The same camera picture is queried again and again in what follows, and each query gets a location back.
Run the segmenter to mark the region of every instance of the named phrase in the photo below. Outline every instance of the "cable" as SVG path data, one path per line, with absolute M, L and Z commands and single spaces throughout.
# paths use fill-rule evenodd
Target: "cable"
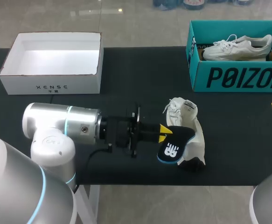
M 75 187 L 75 189 L 73 190 L 74 194 L 77 192 L 79 186 L 80 186 L 80 183 L 82 182 L 82 177 L 84 175 L 86 175 L 86 172 L 87 172 L 87 167 L 88 167 L 88 164 L 89 164 L 89 161 L 90 159 L 96 154 L 96 153 L 99 153 L 99 152 L 105 152 L 105 153 L 111 153 L 112 151 L 109 149 L 109 148 L 101 148 L 101 149 L 96 149 L 94 150 L 92 153 L 90 153 L 90 155 L 88 156 L 88 159 L 87 159 L 87 162 L 85 164 L 85 167 L 84 169 L 82 170 L 81 172 L 81 175 L 79 176 L 79 180 L 77 181 L 77 185 Z

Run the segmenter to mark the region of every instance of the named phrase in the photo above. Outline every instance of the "white shoe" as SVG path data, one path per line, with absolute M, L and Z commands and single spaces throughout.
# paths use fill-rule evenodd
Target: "white shoe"
M 242 36 L 237 39 L 235 34 L 227 40 L 214 42 L 214 45 L 202 51 L 208 61 L 265 61 L 272 49 L 272 35 L 263 38 Z
M 183 157 L 177 164 L 180 165 L 183 161 L 189 161 L 195 157 L 198 157 L 205 164 L 205 143 L 203 131 L 197 119 L 197 105 L 189 100 L 178 97 L 171 99 L 170 103 L 165 107 L 164 112 L 166 109 L 168 126 L 189 127 L 195 131 L 195 136 L 186 144 Z

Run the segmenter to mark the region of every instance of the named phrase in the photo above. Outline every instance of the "floor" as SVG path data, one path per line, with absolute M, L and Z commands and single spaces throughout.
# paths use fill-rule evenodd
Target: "floor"
M 99 31 L 105 47 L 180 46 L 197 19 L 270 20 L 272 0 L 207 4 L 199 11 L 158 11 L 152 0 L 0 0 L 0 48 L 31 31 Z
M 190 20 L 272 20 L 272 0 L 248 7 L 207 4 L 158 11 L 152 0 L 0 0 L 0 48 L 19 32 L 96 31 L 105 47 L 182 46 Z M 101 188 L 99 224 L 251 224 L 253 187 L 113 186 Z

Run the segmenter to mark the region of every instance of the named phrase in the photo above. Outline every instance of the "shoe tongue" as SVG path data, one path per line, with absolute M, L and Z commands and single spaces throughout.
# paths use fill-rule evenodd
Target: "shoe tongue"
M 193 120 L 198 113 L 198 109 L 196 104 L 193 102 L 186 100 L 184 102 L 184 109 L 182 110 L 182 119 Z
M 251 41 L 242 41 L 240 43 L 237 44 L 239 47 L 251 47 L 252 43 Z

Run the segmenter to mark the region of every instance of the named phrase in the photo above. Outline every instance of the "black mat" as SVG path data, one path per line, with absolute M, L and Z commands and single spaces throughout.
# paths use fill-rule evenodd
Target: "black mat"
M 7 50 L 0 50 L 0 65 Z M 164 107 L 173 97 L 198 105 L 206 145 L 206 169 L 190 173 L 160 163 L 158 145 L 140 143 L 132 159 L 115 149 L 97 154 L 83 183 L 164 185 L 257 185 L 272 173 L 272 94 L 194 93 L 184 47 L 105 49 L 100 95 L 56 95 L 52 103 L 100 108 L 105 115 L 130 114 L 141 103 L 141 120 L 165 124 Z M 8 96 L 0 83 L 0 138 L 28 154 L 21 117 L 30 102 L 50 96 Z M 97 146 L 76 145 L 83 167 Z

